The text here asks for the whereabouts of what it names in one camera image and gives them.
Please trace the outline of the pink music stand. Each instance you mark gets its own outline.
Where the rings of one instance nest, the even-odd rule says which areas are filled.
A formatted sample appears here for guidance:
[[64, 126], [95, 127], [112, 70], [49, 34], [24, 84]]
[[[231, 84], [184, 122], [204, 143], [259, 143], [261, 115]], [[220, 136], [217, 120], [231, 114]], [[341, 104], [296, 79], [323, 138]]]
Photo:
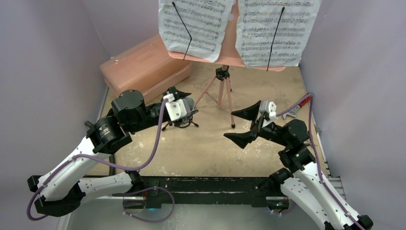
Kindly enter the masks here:
[[[236, 43], [236, 26], [237, 26], [237, 19], [239, 17], [239, 9], [238, 9], [238, 1], [231, 0], [232, 8], [229, 16], [233, 16], [233, 18], [229, 18], [227, 27], [225, 29], [225, 36], [221, 44], [221, 51], [219, 53], [218, 59], [214, 62], [215, 64], [221, 64], [221, 70], [216, 71], [214, 77], [212, 77], [211, 81], [206, 85], [205, 89], [201, 92], [201, 95], [198, 99], [195, 100], [195, 107], [198, 108], [199, 102], [204, 96], [209, 97], [218, 107], [226, 107], [229, 109], [230, 112], [233, 111], [233, 102], [232, 102], [232, 87], [230, 82], [230, 74], [229, 68], [231, 66], [234, 67], [242, 67], [245, 68], [246, 65], [244, 64], [242, 58], [240, 57], [239, 53], [235, 48]], [[218, 97], [213, 97], [209, 93], [209, 89], [214, 83], [215, 80], [219, 80], [219, 91]]]

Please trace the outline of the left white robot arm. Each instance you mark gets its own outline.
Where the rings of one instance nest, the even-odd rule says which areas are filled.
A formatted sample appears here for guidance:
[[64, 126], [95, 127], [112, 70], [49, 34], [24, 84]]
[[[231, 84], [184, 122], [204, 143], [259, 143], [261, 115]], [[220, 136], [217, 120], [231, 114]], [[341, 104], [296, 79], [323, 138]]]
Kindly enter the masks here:
[[147, 166], [154, 158], [162, 131], [162, 124], [179, 127], [197, 113], [191, 95], [168, 88], [159, 103], [146, 105], [143, 94], [137, 90], [122, 92], [112, 101], [108, 114], [96, 123], [86, 122], [88, 131], [78, 146], [53, 170], [39, 176], [31, 176], [27, 183], [33, 196], [28, 204], [28, 219], [65, 216], [82, 203], [113, 194], [139, 195], [144, 182], [139, 174], [142, 166], [121, 166], [121, 173], [88, 178], [86, 174], [98, 163], [119, 168], [109, 161], [119, 149], [131, 143], [138, 131], [157, 127], [155, 143]]

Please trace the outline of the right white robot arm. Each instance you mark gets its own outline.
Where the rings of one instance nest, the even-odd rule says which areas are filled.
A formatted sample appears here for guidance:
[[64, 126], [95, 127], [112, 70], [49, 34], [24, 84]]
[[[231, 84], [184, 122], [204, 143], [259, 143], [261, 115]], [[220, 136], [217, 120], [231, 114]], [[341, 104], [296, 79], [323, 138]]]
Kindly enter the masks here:
[[306, 145], [311, 133], [304, 121], [293, 119], [283, 126], [275, 124], [276, 104], [268, 100], [233, 111], [231, 115], [251, 121], [248, 132], [224, 134], [240, 148], [245, 148], [259, 137], [284, 146], [278, 153], [284, 166], [280, 170], [282, 177], [273, 174], [269, 181], [273, 194], [283, 193], [321, 230], [372, 228], [371, 218], [353, 209], [323, 174], [318, 158]]

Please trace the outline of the black microphone shock mount stand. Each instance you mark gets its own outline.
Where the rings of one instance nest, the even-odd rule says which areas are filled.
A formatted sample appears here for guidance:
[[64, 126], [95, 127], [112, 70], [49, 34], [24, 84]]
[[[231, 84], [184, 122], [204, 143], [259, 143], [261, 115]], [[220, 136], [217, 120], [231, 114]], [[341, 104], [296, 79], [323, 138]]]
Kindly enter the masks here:
[[191, 115], [181, 118], [180, 120], [177, 120], [174, 122], [168, 121], [167, 124], [161, 129], [161, 131], [165, 131], [167, 126], [174, 126], [176, 128], [183, 129], [183, 128], [187, 128], [191, 124], [193, 124], [195, 127], [199, 127], [199, 125], [197, 123], [193, 122], [193, 116], [198, 112], [199, 112], [199, 110], [194, 110], [194, 111], [192, 111]]

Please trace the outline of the sheet music page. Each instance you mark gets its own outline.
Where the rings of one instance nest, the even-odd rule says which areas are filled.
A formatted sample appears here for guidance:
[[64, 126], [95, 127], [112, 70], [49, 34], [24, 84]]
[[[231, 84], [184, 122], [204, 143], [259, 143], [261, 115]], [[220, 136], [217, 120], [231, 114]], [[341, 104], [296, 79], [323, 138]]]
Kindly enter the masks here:
[[236, 50], [248, 68], [298, 66], [320, 0], [240, 0]]
[[160, 0], [158, 30], [166, 49], [218, 60], [233, 0]]

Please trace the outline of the purple glitter microphone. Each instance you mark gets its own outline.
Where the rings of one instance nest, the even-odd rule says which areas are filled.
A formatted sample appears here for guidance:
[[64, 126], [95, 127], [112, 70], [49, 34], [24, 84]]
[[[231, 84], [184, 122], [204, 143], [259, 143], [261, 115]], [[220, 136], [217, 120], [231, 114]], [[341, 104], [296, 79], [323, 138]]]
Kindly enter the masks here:
[[185, 109], [187, 114], [191, 114], [192, 111], [195, 109], [195, 101], [189, 96], [186, 96], [182, 98], [182, 101], [184, 102]]

